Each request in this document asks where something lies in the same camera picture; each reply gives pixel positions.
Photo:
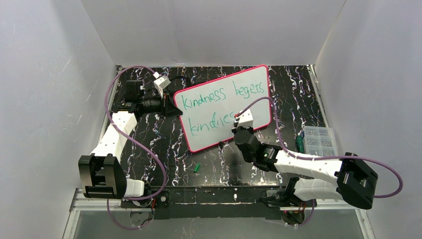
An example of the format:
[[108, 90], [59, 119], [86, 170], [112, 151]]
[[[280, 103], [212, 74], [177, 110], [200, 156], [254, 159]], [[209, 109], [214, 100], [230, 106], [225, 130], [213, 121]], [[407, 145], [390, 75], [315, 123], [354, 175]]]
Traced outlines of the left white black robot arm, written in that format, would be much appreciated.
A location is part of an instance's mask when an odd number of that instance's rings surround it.
[[148, 97], [140, 80], [125, 83], [125, 95], [121, 103], [112, 109], [109, 124], [99, 144], [89, 155], [83, 155], [78, 168], [84, 196], [87, 198], [129, 199], [150, 198], [149, 186], [142, 180], [127, 178], [120, 164], [120, 157], [127, 136], [134, 130], [144, 114], [157, 113], [161, 118], [182, 115], [171, 102], [167, 86], [168, 77], [154, 81], [156, 96]]

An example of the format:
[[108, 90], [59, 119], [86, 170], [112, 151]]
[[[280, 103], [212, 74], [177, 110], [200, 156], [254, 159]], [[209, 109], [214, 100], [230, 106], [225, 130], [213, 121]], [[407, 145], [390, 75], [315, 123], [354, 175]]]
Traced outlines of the pink framed whiteboard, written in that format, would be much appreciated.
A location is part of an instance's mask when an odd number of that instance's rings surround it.
[[266, 65], [252, 67], [174, 94], [190, 152], [233, 138], [235, 115], [254, 100], [270, 96]]

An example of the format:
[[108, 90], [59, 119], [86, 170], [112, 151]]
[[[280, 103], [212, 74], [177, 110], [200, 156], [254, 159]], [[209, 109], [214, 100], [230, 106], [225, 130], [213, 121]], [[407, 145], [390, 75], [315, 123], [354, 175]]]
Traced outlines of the green marker cap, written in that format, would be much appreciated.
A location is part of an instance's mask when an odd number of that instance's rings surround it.
[[194, 173], [197, 173], [200, 169], [200, 164], [197, 164], [196, 167], [194, 168]]

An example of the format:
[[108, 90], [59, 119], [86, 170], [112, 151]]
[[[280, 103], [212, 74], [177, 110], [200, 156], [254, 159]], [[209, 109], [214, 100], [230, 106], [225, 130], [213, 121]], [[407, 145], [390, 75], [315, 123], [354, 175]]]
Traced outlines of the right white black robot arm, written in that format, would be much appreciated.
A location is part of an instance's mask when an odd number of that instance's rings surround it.
[[323, 159], [313, 155], [284, 151], [261, 143], [249, 123], [233, 124], [235, 145], [243, 159], [265, 172], [294, 173], [306, 179], [292, 178], [280, 196], [282, 202], [306, 202], [313, 199], [343, 200], [360, 208], [371, 209], [378, 174], [363, 160], [352, 155]]

